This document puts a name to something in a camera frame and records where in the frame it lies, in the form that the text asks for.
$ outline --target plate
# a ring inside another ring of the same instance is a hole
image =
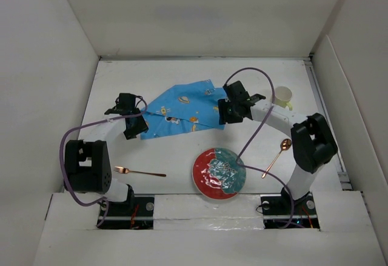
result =
[[[200,154],[192,171],[198,190],[219,200],[237,195],[245,184],[247,170],[237,165],[236,158],[236,153],[225,148],[211,148]]]

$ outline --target spoon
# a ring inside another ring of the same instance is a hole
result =
[[[269,164],[267,170],[265,173],[263,173],[263,175],[261,175],[261,178],[265,178],[267,176],[267,172],[271,169],[273,163],[275,163],[275,161],[279,158],[281,152],[283,151],[287,151],[292,145],[292,141],[290,139],[284,139],[282,141],[282,143],[280,144],[280,152],[279,154],[274,158],[274,160],[272,161],[271,164]]]

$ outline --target copper spoon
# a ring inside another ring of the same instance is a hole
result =
[[[267,176],[267,172],[271,169],[273,163],[275,163],[275,161],[279,158],[281,152],[283,151],[287,151],[292,145],[292,141],[290,139],[284,139],[282,141],[282,143],[280,144],[280,152],[279,154],[274,158],[274,160],[272,161],[271,164],[269,164],[267,170],[265,173],[263,173],[263,175],[261,175],[261,178],[265,178]]]
[[[121,166],[116,166],[114,171],[121,173],[121,174],[128,174],[130,172],[133,173],[141,173],[141,174],[147,174],[147,175],[154,175],[154,176],[160,176],[160,177],[166,177],[166,174],[161,174],[161,173],[151,173],[151,172],[142,172],[142,171],[134,171],[134,170],[129,170],[128,168],[124,168]]]

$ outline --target yellow cup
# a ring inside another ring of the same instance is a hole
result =
[[[275,104],[280,107],[288,107],[292,110],[290,100],[292,99],[292,91],[286,86],[278,86],[275,88]]]

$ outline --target black clamp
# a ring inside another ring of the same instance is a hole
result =
[[[224,125],[243,122],[244,118],[252,119],[250,107],[253,107],[260,99],[265,99],[263,95],[255,94],[249,96],[243,84],[236,81],[230,85],[224,85],[228,100],[218,100],[219,124]]]
[[[131,93],[120,93],[116,99],[116,105],[108,109],[105,115],[116,114],[121,116],[130,116],[140,114],[140,109],[136,108],[136,95]],[[143,116],[135,118],[125,118],[124,136],[127,140],[136,138],[136,135],[147,131],[148,126]]]

